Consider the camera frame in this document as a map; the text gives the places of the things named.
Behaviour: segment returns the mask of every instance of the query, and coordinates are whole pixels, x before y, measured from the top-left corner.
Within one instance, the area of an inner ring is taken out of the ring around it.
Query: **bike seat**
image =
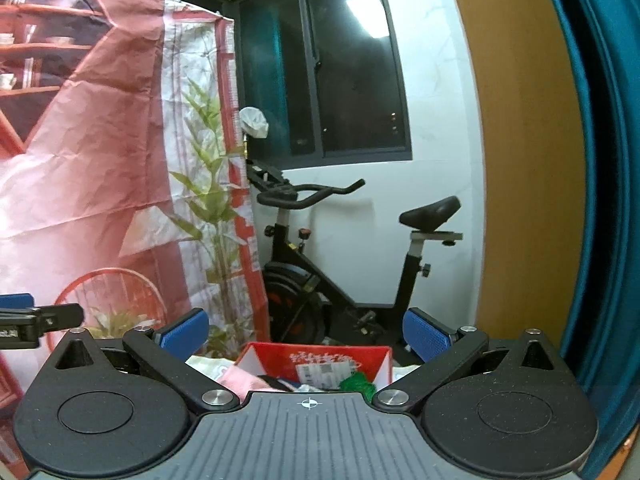
[[[460,209],[457,196],[449,196],[433,204],[425,205],[400,215],[399,222],[423,233],[432,233]]]

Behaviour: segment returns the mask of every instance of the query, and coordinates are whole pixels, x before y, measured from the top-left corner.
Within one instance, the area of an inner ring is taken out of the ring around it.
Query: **window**
[[[246,103],[269,123],[256,158],[315,152],[305,44],[298,0],[247,0],[241,5],[242,78]]]
[[[269,121],[254,158],[281,168],[410,158],[384,0],[241,0],[244,104]]]

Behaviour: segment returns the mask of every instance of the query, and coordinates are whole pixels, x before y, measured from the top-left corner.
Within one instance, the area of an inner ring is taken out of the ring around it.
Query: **bike handlebar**
[[[298,186],[284,185],[258,193],[256,200],[262,205],[278,207],[281,209],[299,210],[311,207],[333,194],[348,195],[349,193],[353,193],[357,189],[360,189],[364,185],[365,181],[362,178],[347,187],[321,186],[320,184],[299,184]],[[297,192],[299,191],[315,191],[315,193],[303,198],[302,200],[298,200]],[[286,194],[294,196],[295,198],[286,198]]]

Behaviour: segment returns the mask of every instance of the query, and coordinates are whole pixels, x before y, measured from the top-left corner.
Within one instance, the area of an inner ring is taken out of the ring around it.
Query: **exercise bike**
[[[460,209],[460,200],[450,196],[403,212],[399,222],[414,231],[410,234],[396,300],[393,304],[357,303],[305,256],[305,242],[311,236],[309,229],[298,231],[299,244],[289,240],[289,214],[334,194],[351,194],[364,186],[365,181],[360,179],[345,188],[294,186],[277,168],[254,160],[247,161],[247,173],[260,192],[256,197],[258,203],[278,208],[275,224],[264,231],[265,236],[273,238],[271,261],[263,269],[272,340],[318,344],[328,337],[347,345],[388,345],[401,365],[421,362],[402,339],[402,317],[409,307],[418,273],[427,277],[431,270],[430,264],[421,264],[424,242],[435,240],[453,246],[462,240],[461,233],[437,230]],[[299,193],[304,191],[314,193],[299,200]]]

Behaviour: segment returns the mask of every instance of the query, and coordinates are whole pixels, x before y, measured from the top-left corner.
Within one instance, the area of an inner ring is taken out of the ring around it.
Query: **ridged surface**
[[[302,403],[309,399],[318,404],[306,408]],[[39,472],[32,478],[54,477]],[[360,394],[256,393],[238,412],[205,416],[179,452],[130,478],[472,480],[478,477],[433,452],[411,418],[377,412],[364,403]]]

